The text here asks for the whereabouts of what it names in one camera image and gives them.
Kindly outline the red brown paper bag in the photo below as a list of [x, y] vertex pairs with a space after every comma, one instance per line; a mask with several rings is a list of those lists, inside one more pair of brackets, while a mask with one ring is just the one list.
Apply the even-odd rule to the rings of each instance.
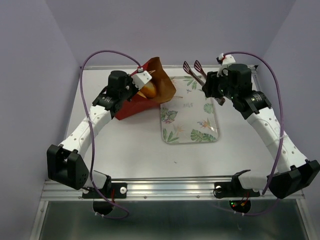
[[131, 101], [125, 101], [121, 110], [115, 115], [118, 120], [124, 120], [135, 114], [151, 108], [157, 108], [161, 104], [169, 102], [176, 94], [176, 88], [172, 80], [164, 71], [160, 58], [150, 58], [143, 66], [152, 77]]

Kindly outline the long orange baguette bread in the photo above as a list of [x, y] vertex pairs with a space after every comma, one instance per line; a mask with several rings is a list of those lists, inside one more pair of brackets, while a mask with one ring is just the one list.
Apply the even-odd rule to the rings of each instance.
[[149, 81], [141, 90], [143, 94], [148, 99], [153, 99], [157, 96], [157, 88], [152, 81]]

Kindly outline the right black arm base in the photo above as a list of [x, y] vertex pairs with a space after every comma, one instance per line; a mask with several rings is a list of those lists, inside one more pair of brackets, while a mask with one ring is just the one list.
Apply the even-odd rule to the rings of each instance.
[[251, 198], [260, 196], [259, 191], [244, 189], [236, 183], [216, 182], [214, 184], [213, 195], [217, 199], [230, 198], [229, 205], [236, 213], [247, 214], [251, 209]]

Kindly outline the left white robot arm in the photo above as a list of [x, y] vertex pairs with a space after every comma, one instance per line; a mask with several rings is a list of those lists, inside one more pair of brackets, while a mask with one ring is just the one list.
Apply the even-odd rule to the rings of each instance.
[[87, 167], [84, 156], [94, 148], [95, 137], [123, 107], [138, 93], [151, 76], [146, 72], [130, 75], [113, 70], [105, 86], [85, 109], [86, 117], [59, 145], [51, 145], [46, 152], [48, 178], [75, 190], [95, 191], [100, 197], [111, 193], [111, 177]]

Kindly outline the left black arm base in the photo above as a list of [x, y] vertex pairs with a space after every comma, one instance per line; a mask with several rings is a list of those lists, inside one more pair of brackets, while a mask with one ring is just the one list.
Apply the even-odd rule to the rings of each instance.
[[82, 198], [85, 200], [93, 200], [92, 207], [95, 213], [101, 216], [109, 216], [110, 213], [115, 209], [115, 200], [127, 198], [127, 186], [128, 185], [126, 182], [109, 182], [106, 186], [99, 190], [112, 203], [104, 200], [92, 187], [82, 191]]

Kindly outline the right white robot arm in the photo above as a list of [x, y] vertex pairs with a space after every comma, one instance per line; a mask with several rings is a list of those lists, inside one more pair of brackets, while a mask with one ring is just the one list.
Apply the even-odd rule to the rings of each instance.
[[241, 197], [250, 192], [253, 197], [267, 189], [276, 198], [284, 199], [310, 185], [318, 172], [317, 160], [308, 160], [289, 136], [281, 131], [272, 105], [266, 95], [253, 89], [251, 69], [234, 63], [221, 73], [209, 71], [202, 90], [207, 98], [229, 99], [235, 110], [254, 128], [272, 158], [277, 163], [274, 175], [242, 170], [223, 183], [216, 192], [217, 198]]

